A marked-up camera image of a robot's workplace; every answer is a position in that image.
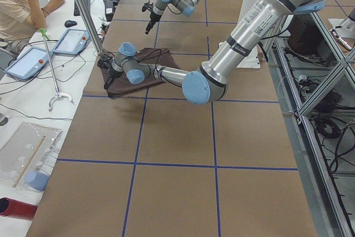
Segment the dark brown t-shirt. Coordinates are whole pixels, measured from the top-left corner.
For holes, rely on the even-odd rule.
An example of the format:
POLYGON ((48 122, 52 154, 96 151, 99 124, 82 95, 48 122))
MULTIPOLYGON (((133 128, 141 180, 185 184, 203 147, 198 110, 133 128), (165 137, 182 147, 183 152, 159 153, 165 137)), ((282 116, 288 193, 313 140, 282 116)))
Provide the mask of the dark brown t-shirt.
MULTIPOLYGON (((109 89, 105 89, 111 98, 163 82, 180 86, 187 73, 178 67, 170 51, 164 48, 144 48, 136 52, 134 56, 128 56, 127 52, 118 52, 110 68, 120 72, 120 78, 117 78, 109 89)), ((100 69, 106 82, 109 69, 100 69)))

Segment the teach pendant far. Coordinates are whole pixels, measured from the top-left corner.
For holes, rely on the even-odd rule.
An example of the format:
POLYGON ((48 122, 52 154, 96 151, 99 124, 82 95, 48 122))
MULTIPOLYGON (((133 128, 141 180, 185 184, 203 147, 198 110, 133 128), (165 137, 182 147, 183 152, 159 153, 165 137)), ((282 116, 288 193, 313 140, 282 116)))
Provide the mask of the teach pendant far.
POLYGON ((86 48, 89 40, 88 31, 68 28, 56 43, 52 52, 60 55, 77 56, 86 48))

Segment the teach pendant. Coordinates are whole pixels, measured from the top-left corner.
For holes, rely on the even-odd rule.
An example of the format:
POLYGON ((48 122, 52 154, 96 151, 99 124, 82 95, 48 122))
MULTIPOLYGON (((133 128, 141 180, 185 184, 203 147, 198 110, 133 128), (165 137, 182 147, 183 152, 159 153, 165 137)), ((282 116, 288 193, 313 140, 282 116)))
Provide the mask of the teach pendant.
POLYGON ((60 55, 77 56, 86 48, 89 40, 88 31, 68 28, 56 43, 52 52, 60 55))
POLYGON ((14 78, 25 80, 42 70, 48 61, 46 50, 32 47, 7 67, 5 73, 14 78))

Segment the black computer mouse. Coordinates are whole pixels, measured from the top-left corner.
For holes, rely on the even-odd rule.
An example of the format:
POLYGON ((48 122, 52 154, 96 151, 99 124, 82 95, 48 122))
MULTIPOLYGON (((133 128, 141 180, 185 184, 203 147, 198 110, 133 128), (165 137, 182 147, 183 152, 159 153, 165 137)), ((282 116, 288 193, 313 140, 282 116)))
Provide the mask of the black computer mouse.
POLYGON ((67 20, 67 21, 64 22, 65 28, 74 27, 77 24, 78 24, 77 21, 73 21, 73 20, 67 20))

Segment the metal reacher grabber tool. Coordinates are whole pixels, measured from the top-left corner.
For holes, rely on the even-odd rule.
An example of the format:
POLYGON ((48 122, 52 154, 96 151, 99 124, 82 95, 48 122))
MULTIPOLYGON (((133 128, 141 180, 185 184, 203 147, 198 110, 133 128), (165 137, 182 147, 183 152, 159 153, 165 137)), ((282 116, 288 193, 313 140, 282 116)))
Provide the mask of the metal reacher grabber tool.
POLYGON ((51 112, 53 110, 55 101, 58 101, 58 100, 61 100, 61 99, 65 98, 65 99, 68 99, 73 104, 74 100, 73 100, 72 96, 69 93, 65 93, 65 92, 61 92, 60 91, 59 85, 57 83, 56 75, 55 75, 55 70, 54 70, 53 63, 52 63, 52 56, 50 54, 50 50, 49 50, 48 43, 47 43, 46 31, 47 30, 45 28, 40 28, 39 29, 39 32, 41 33, 42 38, 43 38, 45 50, 46 50, 47 57, 48 57, 48 63, 49 63, 50 71, 51 71, 52 78, 53 78, 54 89, 55 89, 55 95, 50 99, 49 104, 48 104, 49 105, 49 111, 51 112))

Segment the teach pendant near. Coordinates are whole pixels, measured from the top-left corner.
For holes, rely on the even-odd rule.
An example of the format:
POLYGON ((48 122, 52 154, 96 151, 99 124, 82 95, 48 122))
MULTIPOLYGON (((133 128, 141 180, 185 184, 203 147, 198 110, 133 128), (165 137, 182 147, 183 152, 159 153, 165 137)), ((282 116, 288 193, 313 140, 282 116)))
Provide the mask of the teach pendant near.
POLYGON ((32 47, 7 67, 5 73, 14 78, 25 80, 42 70, 48 61, 46 50, 32 47))

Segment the brown paper table cover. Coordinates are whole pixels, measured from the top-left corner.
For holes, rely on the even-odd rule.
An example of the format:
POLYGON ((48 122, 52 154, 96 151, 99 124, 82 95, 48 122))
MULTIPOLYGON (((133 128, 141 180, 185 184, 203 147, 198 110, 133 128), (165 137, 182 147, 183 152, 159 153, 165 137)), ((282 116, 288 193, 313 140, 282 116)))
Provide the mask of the brown paper table cover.
POLYGON ((94 67, 28 236, 316 236, 267 63, 218 102, 94 67))

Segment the cardboard in plastic sleeve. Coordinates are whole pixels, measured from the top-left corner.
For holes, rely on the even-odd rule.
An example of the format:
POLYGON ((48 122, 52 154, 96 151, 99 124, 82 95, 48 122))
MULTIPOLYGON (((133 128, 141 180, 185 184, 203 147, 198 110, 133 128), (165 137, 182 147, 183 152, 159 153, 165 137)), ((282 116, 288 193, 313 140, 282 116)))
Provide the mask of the cardboard in plastic sleeve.
POLYGON ((1 148, 1 184, 44 191, 60 149, 62 130, 22 123, 1 148))

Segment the seated person beige shirt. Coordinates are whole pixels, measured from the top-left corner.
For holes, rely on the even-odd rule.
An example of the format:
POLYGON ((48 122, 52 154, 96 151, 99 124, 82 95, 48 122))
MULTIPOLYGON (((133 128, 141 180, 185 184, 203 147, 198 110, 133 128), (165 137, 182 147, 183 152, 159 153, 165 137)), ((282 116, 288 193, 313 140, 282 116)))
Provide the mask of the seated person beige shirt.
POLYGON ((46 18, 65 0, 1 0, 1 41, 20 54, 36 31, 47 27, 46 18))

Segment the light blue plastic cup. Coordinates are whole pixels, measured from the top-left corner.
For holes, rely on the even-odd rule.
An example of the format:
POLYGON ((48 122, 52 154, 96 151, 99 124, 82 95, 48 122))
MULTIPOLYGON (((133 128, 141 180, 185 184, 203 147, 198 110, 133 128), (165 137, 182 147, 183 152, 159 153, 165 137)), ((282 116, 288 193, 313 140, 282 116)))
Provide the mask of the light blue plastic cup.
POLYGON ((49 181, 49 175, 38 171, 26 174, 25 182, 37 191, 44 191, 49 181))

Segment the red cylinder bottle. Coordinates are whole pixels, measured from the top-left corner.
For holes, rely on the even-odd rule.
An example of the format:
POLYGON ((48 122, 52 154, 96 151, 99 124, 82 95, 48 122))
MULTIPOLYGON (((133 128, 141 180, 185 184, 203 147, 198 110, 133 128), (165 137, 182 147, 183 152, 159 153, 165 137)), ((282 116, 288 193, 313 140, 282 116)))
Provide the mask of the red cylinder bottle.
POLYGON ((1 216, 21 219, 33 220, 37 211, 37 206, 25 203, 11 198, 1 198, 1 216))

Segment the aluminium frame post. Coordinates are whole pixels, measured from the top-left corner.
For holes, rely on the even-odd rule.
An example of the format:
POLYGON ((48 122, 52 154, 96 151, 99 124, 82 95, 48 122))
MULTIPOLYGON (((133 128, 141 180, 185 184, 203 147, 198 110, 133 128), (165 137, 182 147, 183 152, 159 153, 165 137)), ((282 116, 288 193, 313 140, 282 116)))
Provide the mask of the aluminium frame post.
POLYGON ((87 31, 89 32, 92 43, 95 46, 95 50, 96 50, 97 54, 100 56, 104 53, 104 49, 103 49, 102 43, 98 37, 98 33, 96 31, 96 27, 94 25, 91 15, 90 15, 89 8, 85 4, 84 0, 74 0, 74 1, 79 8, 80 15, 83 19, 83 22, 86 26, 87 31))

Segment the aluminium frame rail structure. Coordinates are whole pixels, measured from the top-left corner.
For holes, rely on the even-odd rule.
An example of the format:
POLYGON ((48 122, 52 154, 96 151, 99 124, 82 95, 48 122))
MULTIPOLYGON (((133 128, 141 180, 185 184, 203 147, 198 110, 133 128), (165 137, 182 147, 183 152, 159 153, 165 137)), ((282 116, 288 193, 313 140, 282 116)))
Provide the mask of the aluminium frame rail structure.
POLYGON ((282 19, 264 42, 319 236, 354 235, 354 15, 282 19))

